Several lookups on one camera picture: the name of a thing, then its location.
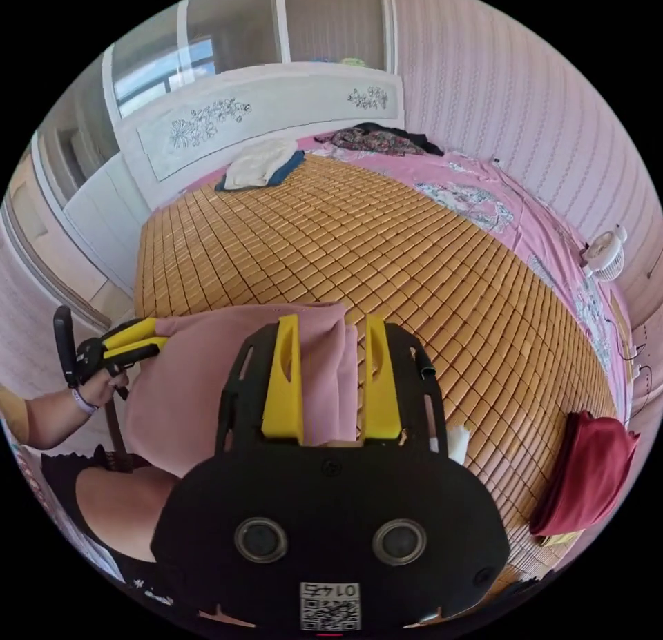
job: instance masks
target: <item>wrist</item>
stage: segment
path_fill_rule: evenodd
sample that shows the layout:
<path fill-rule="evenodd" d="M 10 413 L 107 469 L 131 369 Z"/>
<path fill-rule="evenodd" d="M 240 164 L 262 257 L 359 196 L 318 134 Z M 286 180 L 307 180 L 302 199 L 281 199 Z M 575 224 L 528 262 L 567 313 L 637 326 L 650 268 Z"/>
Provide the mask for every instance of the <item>wrist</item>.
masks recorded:
<path fill-rule="evenodd" d="M 76 405 L 86 414 L 88 415 L 93 415 L 98 409 L 98 405 L 94 405 L 94 403 L 91 403 L 88 401 L 85 397 L 85 391 L 83 387 L 79 387 L 78 389 L 72 389 L 71 390 L 71 395 L 76 403 Z"/>

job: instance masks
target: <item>pink towel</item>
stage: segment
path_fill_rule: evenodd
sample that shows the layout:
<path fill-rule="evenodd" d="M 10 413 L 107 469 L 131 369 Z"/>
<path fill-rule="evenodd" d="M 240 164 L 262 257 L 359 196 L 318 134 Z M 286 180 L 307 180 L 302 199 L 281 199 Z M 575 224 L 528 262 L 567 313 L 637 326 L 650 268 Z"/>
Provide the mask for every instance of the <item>pink towel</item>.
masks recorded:
<path fill-rule="evenodd" d="M 333 304 L 228 307 L 183 318 L 160 318 L 170 337 L 143 362 L 126 405 L 128 446 L 156 467 L 184 476 L 212 457 L 221 391 L 242 343 L 280 316 L 299 315 L 304 439 L 316 446 L 355 440 L 357 330 Z"/>

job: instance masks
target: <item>wristband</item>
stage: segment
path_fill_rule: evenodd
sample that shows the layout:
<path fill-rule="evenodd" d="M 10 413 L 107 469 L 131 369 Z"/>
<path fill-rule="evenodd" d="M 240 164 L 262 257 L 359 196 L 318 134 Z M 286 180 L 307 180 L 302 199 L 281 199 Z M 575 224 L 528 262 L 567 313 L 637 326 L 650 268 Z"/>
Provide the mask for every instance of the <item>wristband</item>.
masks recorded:
<path fill-rule="evenodd" d="M 71 390 L 71 395 L 74 397 L 74 400 L 76 401 L 76 405 L 83 411 L 86 412 L 87 414 L 94 414 L 99 407 L 96 405 L 91 405 L 88 403 L 79 393 L 78 389 L 72 389 Z"/>

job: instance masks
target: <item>screw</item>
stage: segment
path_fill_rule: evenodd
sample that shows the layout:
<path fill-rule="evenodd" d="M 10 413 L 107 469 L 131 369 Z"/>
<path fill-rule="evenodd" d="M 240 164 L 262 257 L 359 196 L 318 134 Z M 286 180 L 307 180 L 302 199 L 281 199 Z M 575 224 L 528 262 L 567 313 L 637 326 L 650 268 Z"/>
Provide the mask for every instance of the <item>screw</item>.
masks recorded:
<path fill-rule="evenodd" d="M 478 571 L 477 575 L 474 576 L 474 584 L 477 587 L 485 585 L 492 578 L 493 571 L 494 570 L 490 566 Z"/>
<path fill-rule="evenodd" d="M 343 468 L 337 460 L 324 460 L 323 461 L 323 474 L 325 476 L 338 476 Z"/>

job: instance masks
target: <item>floral bedsheet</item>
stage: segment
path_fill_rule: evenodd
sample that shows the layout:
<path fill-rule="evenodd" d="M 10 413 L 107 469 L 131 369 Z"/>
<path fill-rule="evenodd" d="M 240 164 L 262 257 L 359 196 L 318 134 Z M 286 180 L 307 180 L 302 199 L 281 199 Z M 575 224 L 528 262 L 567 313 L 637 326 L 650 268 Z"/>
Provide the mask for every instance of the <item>floral bedsheet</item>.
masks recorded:
<path fill-rule="evenodd" d="M 619 418 L 629 417 L 633 383 L 617 346 L 611 292 L 627 316 L 624 298 L 616 284 L 584 275 L 579 252 L 585 241 L 571 225 L 490 162 L 460 153 L 388 157 L 321 144 L 312 137 L 298 143 L 309 154 L 333 157 L 407 184 L 507 246 L 575 316 L 603 367 Z"/>

